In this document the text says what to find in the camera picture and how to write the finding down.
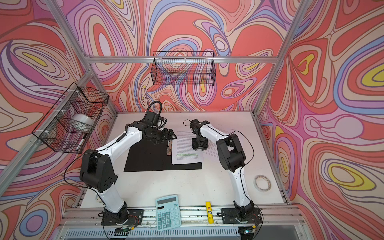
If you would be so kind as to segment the printed paper sheet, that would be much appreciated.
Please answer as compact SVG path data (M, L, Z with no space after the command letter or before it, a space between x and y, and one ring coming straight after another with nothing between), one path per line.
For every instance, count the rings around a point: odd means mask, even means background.
M172 164L202 163L204 160L202 151L195 151L192 147L195 135L191 131L176 131L176 136L177 139L172 141Z
M203 150L203 154L212 159L213 158L219 159L217 141L219 140L218 137L220 137L220 135L205 133L203 134L203 136L208 139L208 145L209 145L206 150Z

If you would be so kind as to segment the black file folder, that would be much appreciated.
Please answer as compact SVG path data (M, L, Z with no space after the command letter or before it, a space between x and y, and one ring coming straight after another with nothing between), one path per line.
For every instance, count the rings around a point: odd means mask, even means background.
M202 170L202 163L173 165L172 156L167 155L168 143L153 144L149 140L141 140L134 144L128 153L125 173L188 171Z

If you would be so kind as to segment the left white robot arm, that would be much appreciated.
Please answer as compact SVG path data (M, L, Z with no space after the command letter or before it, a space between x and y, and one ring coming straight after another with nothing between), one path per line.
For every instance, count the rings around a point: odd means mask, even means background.
M143 119L126 124L122 134L96 149L85 151L82 157L80 180L101 199L107 213L120 221L128 218L126 202L116 188L118 176L114 162L141 140L162 144L177 139L172 129L165 128L167 119L161 114L146 112Z

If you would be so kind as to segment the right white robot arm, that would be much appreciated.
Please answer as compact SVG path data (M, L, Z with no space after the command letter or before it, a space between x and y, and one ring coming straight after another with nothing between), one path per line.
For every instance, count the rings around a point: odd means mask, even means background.
M235 216L242 221L254 212L255 204L251 200L246 186L245 173L246 154L236 131L228 134L216 129L208 121L200 122L191 120L189 127L195 137L192 139L193 150L205 151L209 141L216 144L218 158L221 166L226 170L231 179L235 192Z

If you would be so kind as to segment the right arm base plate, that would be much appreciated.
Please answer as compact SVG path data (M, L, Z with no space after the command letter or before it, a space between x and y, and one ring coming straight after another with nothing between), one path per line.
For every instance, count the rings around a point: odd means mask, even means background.
M258 208L252 209L245 215L239 214L235 208L222 208L221 216L224 224L253 224L257 226L263 222L262 213Z

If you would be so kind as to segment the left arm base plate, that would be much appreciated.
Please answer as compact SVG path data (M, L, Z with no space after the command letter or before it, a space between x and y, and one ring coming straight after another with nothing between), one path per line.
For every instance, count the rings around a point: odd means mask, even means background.
M117 214L104 209L98 217L102 218L102 226L131 226L136 227L142 224L144 209L122 210Z

